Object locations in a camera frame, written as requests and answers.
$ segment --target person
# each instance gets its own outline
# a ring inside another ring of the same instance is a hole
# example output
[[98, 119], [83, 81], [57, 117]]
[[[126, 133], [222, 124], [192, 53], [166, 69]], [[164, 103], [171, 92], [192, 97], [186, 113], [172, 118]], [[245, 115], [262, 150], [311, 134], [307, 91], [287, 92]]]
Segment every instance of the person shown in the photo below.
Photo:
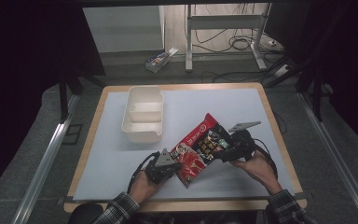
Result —
[[[282, 189], [267, 159], [256, 151], [249, 161], [232, 161], [231, 164], [241, 168], [251, 178], [260, 182], [268, 191], [268, 210], [272, 213], [273, 223], [317, 223], [316, 219], [302, 209], [287, 189]], [[112, 200], [105, 211], [98, 215], [93, 224], [104, 223], [183, 223], [175, 222], [175, 216], [170, 214], [136, 214], [139, 206], [152, 197], [163, 183], [154, 184], [147, 179], [145, 171], [135, 177], [130, 193], [122, 192]], [[216, 217], [206, 217], [198, 223], [243, 223], [236, 216], [220, 214]]]

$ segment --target red snack bag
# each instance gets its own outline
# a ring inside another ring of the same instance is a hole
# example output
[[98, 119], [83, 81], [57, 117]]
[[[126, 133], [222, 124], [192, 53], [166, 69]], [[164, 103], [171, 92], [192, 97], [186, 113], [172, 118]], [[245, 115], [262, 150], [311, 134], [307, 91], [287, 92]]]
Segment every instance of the red snack bag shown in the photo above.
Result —
[[176, 172], [188, 188], [190, 182], [210, 164], [214, 150], [229, 147], [228, 132], [210, 115], [171, 150], [171, 157], [183, 164]]

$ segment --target white plastic container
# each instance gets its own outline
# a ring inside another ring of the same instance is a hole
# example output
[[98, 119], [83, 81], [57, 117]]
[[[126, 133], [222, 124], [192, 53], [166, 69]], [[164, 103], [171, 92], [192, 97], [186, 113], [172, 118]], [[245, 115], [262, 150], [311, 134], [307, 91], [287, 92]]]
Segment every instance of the white plastic container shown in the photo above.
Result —
[[162, 137], [164, 97], [157, 86], [129, 90], [122, 131], [133, 143], [156, 143]]

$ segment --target wall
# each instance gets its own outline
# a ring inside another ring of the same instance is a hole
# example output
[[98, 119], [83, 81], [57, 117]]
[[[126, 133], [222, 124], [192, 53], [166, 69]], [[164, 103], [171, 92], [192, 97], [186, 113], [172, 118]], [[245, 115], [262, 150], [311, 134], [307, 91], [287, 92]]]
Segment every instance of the wall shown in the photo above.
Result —
[[164, 49], [163, 7], [83, 8], [98, 51]]

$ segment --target white board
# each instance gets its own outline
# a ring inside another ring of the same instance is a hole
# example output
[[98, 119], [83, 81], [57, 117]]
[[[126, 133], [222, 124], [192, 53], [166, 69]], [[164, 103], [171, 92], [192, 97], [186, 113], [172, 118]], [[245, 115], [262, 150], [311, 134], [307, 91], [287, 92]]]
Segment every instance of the white board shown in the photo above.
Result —
[[[275, 161], [279, 181], [295, 195], [282, 155], [257, 89], [162, 91], [163, 136], [149, 145], [131, 143], [121, 131], [128, 94], [108, 94], [89, 159], [78, 183], [75, 201], [108, 201], [126, 191], [131, 175], [152, 152], [169, 151], [210, 113], [226, 130], [239, 122], [260, 120], [248, 129], [262, 140]], [[187, 189], [174, 175], [152, 198], [155, 200], [266, 198], [268, 193], [243, 170], [214, 161]]]

